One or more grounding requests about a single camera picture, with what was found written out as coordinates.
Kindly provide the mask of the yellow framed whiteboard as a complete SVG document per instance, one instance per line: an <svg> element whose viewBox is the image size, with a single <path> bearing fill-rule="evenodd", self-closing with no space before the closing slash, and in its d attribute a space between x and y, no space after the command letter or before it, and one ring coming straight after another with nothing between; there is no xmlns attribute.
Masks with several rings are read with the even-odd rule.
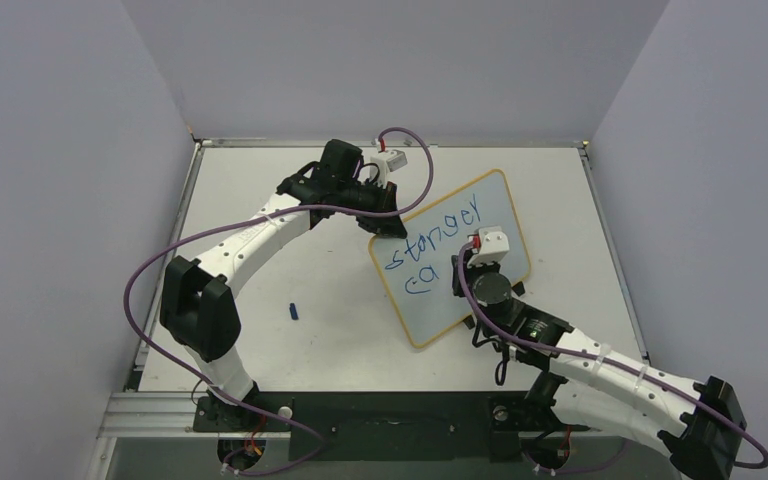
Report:
<svg viewBox="0 0 768 480"><path fill-rule="evenodd" d="M374 237L369 253L409 343L434 342L471 314L452 293L451 257L481 228L499 227L509 241L501 273L525 280L531 261L503 171L494 169L404 220L404 239Z"/></svg>

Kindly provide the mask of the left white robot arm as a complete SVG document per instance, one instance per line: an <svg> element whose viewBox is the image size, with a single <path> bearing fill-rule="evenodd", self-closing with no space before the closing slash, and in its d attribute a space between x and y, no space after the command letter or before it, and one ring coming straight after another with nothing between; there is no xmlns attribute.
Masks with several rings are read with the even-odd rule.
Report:
<svg viewBox="0 0 768 480"><path fill-rule="evenodd" d="M236 349L242 322L235 299L245 283L286 244L330 217L334 207L351 210L369 233L405 238L395 213L397 187L388 176L406 163L399 150L365 157L360 148L333 139L319 160L277 186L254 225L235 230L192 260L176 256L170 261L160 323L206 376L207 414L235 430L257 420L257 384Z"/></svg>

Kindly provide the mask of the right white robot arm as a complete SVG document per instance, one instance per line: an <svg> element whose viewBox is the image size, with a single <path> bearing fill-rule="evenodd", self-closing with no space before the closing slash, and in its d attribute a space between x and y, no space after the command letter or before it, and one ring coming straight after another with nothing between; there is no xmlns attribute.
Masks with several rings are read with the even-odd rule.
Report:
<svg viewBox="0 0 768 480"><path fill-rule="evenodd" d="M451 258L454 296L470 307L479 341L539 370L524 400L538 427L583 426L646 446L689 479L728 479L747 422L733 386L655 369L521 300L498 263Z"/></svg>

